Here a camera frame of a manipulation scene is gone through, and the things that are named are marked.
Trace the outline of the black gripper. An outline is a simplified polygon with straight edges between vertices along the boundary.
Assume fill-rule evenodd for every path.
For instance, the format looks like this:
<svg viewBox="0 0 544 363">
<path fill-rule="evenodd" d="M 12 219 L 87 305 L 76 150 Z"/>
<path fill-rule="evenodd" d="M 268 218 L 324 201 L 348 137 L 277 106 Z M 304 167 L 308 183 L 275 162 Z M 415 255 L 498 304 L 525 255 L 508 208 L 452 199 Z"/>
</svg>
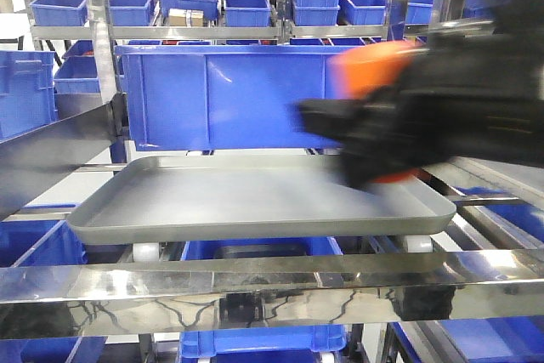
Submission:
<svg viewBox="0 0 544 363">
<path fill-rule="evenodd" d="M 391 86 L 362 102 L 303 99 L 300 128 L 343 142 L 347 184 L 467 156 L 543 163 L 543 0 L 495 7 L 487 36 L 433 35 Z"/>
</svg>

